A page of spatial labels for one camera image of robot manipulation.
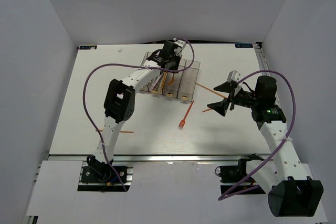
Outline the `orange chopstick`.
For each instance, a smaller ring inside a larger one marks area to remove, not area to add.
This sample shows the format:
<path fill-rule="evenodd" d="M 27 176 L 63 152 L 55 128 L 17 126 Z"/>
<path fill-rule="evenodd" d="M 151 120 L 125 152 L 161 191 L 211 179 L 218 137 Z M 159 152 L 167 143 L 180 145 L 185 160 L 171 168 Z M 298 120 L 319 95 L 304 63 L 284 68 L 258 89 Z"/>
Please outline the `orange chopstick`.
<path fill-rule="evenodd" d="M 203 89 L 205 89 L 205 90 L 207 90 L 207 91 L 209 91 L 211 93 L 214 93 L 214 94 L 216 94 L 216 95 L 218 95 L 218 96 L 220 96 L 222 98 L 227 98 L 226 96 L 224 96 L 224 95 L 222 95 L 222 94 L 220 94 L 220 93 L 218 93 L 218 92 L 216 92 L 216 91 L 214 91 L 214 90 L 212 90 L 212 89 L 210 89 L 210 88 L 208 88 L 208 87 L 206 87 L 204 85 L 201 85 L 199 83 L 196 83 L 196 85 L 198 85 L 199 87 L 201 87 L 201 88 L 203 88 Z"/>
<path fill-rule="evenodd" d="M 98 129 L 96 132 L 103 132 L 103 129 Z M 120 131 L 120 133 L 134 133 L 134 131 Z"/>

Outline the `clear four-compartment organizer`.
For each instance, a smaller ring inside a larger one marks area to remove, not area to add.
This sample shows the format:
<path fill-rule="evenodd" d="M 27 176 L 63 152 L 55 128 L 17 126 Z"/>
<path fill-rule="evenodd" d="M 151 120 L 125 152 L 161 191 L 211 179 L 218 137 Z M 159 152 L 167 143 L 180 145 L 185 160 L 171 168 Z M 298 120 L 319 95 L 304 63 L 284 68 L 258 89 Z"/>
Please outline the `clear four-compartment organizer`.
<path fill-rule="evenodd" d="M 175 73 L 174 76 L 175 81 L 172 85 L 168 86 L 168 83 L 171 80 L 173 74 L 169 72 L 167 74 L 163 88 L 160 88 L 162 81 L 161 79 L 161 81 L 157 84 L 157 86 L 153 90 L 151 90 L 151 86 L 153 82 L 156 80 L 156 78 L 154 78 L 145 86 L 143 86 L 141 88 L 141 91 L 153 93 L 156 95 L 163 95 L 168 98 L 175 98 L 191 102 L 193 100 L 199 69 L 200 69 L 200 62 L 194 61 L 191 67 L 188 68 L 187 70 Z"/>

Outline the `black label left corner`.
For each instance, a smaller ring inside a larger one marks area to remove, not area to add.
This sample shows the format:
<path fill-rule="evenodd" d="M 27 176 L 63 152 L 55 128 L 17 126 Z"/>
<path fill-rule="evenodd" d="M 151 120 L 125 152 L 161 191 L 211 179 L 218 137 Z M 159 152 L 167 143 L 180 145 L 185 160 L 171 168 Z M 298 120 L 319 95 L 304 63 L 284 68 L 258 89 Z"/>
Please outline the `black label left corner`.
<path fill-rule="evenodd" d="M 96 50 L 97 45 L 82 45 L 79 47 L 79 50 Z"/>

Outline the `orange plastic spoon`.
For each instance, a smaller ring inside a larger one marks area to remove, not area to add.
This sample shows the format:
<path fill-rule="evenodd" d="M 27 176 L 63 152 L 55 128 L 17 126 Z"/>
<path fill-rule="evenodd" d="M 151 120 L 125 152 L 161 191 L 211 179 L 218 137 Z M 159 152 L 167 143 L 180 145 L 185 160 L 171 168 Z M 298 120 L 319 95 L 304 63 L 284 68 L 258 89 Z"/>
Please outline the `orange plastic spoon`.
<path fill-rule="evenodd" d="M 167 77 L 168 72 L 165 72 L 161 81 L 161 85 L 160 88 L 164 87 L 165 81 L 166 81 L 166 77 Z"/>

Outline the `blue label right corner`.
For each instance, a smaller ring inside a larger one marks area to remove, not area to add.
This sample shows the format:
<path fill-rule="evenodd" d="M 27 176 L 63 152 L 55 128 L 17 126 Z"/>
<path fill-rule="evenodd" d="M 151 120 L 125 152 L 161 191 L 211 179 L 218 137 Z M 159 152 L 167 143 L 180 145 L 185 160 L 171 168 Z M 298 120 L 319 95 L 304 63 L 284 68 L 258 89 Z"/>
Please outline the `blue label right corner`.
<path fill-rule="evenodd" d="M 253 44 L 235 44 L 236 48 L 253 48 Z"/>

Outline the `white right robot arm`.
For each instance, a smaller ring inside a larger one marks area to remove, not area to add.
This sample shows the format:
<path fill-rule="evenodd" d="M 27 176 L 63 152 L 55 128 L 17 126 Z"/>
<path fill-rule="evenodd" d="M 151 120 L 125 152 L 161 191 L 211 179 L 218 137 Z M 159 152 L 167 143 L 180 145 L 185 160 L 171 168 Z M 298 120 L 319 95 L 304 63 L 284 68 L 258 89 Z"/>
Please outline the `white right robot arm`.
<path fill-rule="evenodd" d="M 267 194 L 268 206 L 275 217 L 312 217 L 316 213 L 323 194 L 321 181 L 314 180 L 303 167 L 292 140 L 289 138 L 286 117 L 276 105 L 277 81 L 273 77 L 260 76 L 253 90 L 245 91 L 240 85 L 239 73 L 231 72 L 227 81 L 214 88 L 228 93 L 221 102 L 208 108 L 222 116 L 234 107 L 251 109 L 251 115 L 267 142 L 276 171 L 266 164 L 248 161 L 237 168 L 240 182 L 253 180 Z"/>

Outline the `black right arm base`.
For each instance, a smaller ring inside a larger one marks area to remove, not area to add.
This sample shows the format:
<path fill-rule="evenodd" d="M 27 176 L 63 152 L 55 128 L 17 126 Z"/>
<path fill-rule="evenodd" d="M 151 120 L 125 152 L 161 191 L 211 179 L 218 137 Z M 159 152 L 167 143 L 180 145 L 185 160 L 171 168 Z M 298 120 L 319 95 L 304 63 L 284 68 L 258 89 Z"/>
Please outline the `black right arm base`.
<path fill-rule="evenodd" d="M 243 155 L 242 158 L 240 158 L 237 161 L 237 164 L 235 165 L 217 166 L 214 172 L 215 175 L 220 178 L 221 194 L 223 194 L 226 190 L 232 187 L 232 185 L 236 184 L 247 175 L 246 173 L 247 162 L 263 161 L 263 160 L 264 159 L 260 155 L 250 154 L 250 155 Z M 232 192 L 230 192 L 230 194 L 235 193 L 237 191 L 245 190 L 247 188 L 256 185 L 257 183 L 255 182 L 255 180 L 253 178 L 249 178 L 241 185 L 239 185 L 237 188 L 235 188 Z M 260 187 L 242 193 L 242 195 L 262 195 L 262 194 L 265 194 L 265 192 Z"/>

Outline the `orange pink knife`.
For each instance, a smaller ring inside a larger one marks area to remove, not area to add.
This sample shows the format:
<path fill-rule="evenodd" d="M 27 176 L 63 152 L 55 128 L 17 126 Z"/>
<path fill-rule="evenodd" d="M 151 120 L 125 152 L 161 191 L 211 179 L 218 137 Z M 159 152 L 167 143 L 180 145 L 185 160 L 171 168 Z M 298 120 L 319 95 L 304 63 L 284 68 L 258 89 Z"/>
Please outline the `orange pink knife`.
<path fill-rule="evenodd" d="M 157 84 L 161 81 L 162 77 L 163 77 L 163 74 L 159 75 L 159 76 L 156 78 L 156 80 L 153 82 L 153 84 L 152 84 L 152 86 L 151 86 L 151 90 L 153 90 L 153 89 L 157 86 Z"/>

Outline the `red-orange plastic fork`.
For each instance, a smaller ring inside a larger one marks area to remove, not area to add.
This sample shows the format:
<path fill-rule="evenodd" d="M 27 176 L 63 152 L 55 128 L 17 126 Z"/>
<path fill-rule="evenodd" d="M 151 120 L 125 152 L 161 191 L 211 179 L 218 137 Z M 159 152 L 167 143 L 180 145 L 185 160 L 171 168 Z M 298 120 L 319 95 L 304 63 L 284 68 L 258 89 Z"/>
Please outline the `red-orange plastic fork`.
<path fill-rule="evenodd" d="M 189 114 L 189 112 L 190 112 L 190 110 L 191 110 L 193 104 L 194 104 L 194 100 L 191 102 L 191 104 L 189 105 L 189 107 L 188 107 L 188 109 L 187 109 L 187 111 L 186 111 L 186 113 L 185 113 L 183 119 L 180 121 L 180 123 L 179 123 L 179 125 L 178 125 L 178 129 L 181 130 L 181 129 L 184 127 L 186 118 L 187 118 L 187 116 L 188 116 L 188 114 Z"/>

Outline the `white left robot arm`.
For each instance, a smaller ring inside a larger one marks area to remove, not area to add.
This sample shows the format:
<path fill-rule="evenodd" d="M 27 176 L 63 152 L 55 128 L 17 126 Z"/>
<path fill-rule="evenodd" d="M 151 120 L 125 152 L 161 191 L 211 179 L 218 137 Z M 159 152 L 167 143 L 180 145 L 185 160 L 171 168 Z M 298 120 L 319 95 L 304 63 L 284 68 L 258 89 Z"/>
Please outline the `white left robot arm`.
<path fill-rule="evenodd" d="M 146 84 L 160 76 L 163 70 L 176 71 L 186 43 L 166 41 L 162 49 L 152 52 L 137 70 L 123 78 L 110 81 L 104 100 L 104 127 L 94 154 L 87 157 L 93 176 L 101 182 L 109 180 L 113 169 L 113 152 L 120 130 L 135 108 L 135 96 Z"/>

